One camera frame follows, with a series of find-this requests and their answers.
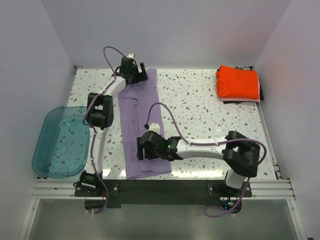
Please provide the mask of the purple t shirt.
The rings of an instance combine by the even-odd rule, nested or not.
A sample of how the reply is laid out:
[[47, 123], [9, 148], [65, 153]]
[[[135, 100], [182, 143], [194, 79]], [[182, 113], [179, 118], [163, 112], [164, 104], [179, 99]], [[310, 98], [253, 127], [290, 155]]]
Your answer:
[[148, 80], [128, 85], [118, 95], [120, 126], [125, 158], [125, 171], [128, 180], [159, 176], [172, 171], [171, 163], [156, 158], [152, 160], [137, 158], [137, 138], [141, 137], [150, 107], [158, 103], [157, 70], [146, 71]]

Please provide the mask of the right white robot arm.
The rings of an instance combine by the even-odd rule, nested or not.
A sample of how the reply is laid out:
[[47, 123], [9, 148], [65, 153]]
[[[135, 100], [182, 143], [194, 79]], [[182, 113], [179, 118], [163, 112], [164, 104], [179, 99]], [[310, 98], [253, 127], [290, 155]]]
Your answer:
[[240, 190], [245, 179], [258, 174], [261, 147], [257, 141], [249, 139], [237, 131], [210, 142], [208, 139], [187, 143], [181, 136], [167, 139], [154, 131], [147, 131], [137, 138], [138, 160], [162, 159], [169, 162], [193, 158], [223, 160], [230, 167], [227, 172], [223, 192], [230, 197]]

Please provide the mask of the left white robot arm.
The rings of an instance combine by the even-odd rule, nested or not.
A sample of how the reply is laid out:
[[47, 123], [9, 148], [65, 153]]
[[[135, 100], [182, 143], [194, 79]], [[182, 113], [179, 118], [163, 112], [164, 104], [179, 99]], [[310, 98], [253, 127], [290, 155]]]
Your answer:
[[102, 183], [103, 150], [109, 127], [114, 121], [114, 98], [127, 86], [148, 79], [143, 62], [137, 64], [133, 53], [122, 57], [110, 81], [97, 93], [89, 93], [83, 123], [89, 127], [88, 155], [84, 171], [80, 175], [81, 186], [92, 196], [104, 190]]

